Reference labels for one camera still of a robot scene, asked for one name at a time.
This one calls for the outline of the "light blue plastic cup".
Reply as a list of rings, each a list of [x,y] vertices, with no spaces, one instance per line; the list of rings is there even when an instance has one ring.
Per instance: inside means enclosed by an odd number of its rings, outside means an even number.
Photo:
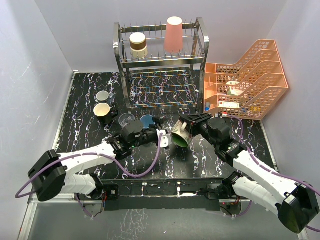
[[[143,127],[145,129],[149,128],[150,125],[154,125],[155,124],[155,121],[153,120],[153,116],[152,115],[143,115],[141,118],[140,118],[140,121],[141,123],[143,124]]]

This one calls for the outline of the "cream ceramic mug green inside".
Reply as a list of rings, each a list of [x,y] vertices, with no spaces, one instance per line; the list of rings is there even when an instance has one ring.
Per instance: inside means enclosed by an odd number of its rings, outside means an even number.
[[[187,148],[190,145],[192,136],[187,131],[187,123],[178,120],[171,131],[172,141],[181,148]]]

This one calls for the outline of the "clear glass cup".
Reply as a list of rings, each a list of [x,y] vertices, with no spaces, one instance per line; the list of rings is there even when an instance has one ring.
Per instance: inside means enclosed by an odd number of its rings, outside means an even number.
[[[119,116],[118,118],[118,123],[123,129],[126,127],[131,121],[135,121],[136,118],[132,113],[123,113],[122,115]]]

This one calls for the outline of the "black mug white inside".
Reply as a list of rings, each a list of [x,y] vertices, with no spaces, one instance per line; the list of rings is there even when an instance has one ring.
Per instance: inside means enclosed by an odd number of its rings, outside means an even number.
[[[114,118],[118,116],[119,111],[111,108],[107,103],[98,103],[93,108],[93,113],[100,123],[110,125],[114,121]]]

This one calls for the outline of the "grey-blue mug with handle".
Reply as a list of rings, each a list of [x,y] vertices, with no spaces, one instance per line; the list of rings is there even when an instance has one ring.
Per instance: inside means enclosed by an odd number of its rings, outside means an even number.
[[[112,99],[113,99],[113,94],[112,93],[109,93],[105,90],[102,90],[102,91],[99,91],[97,94],[96,94],[96,100],[98,103],[107,103],[107,104],[110,104]]]

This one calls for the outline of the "tall pink plastic cup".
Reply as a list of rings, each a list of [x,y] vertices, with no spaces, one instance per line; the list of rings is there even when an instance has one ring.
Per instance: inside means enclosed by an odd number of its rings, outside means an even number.
[[[179,53],[183,49],[183,24],[178,16],[172,16],[167,19],[164,50],[167,53]]]

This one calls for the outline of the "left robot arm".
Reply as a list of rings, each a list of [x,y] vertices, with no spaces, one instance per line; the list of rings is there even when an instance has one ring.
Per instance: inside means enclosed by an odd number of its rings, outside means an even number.
[[[115,163],[131,156],[135,147],[157,144],[157,148],[169,145],[167,131],[162,128],[164,118],[153,117],[152,124],[144,128],[140,120],[130,121],[121,132],[107,141],[83,150],[57,153],[46,151],[28,172],[32,187],[40,202],[46,202],[59,194],[81,194],[99,200],[107,194],[96,174],[81,174],[81,171]]]

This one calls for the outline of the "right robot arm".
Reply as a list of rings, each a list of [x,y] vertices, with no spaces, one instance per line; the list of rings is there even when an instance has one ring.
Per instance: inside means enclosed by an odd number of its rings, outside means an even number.
[[[209,113],[179,116],[179,128],[190,137],[201,135],[218,158],[236,171],[222,182],[223,194],[245,197],[277,215],[291,232],[301,233],[319,214],[319,191],[309,183],[282,175],[255,157],[241,141],[232,138],[221,117]]]

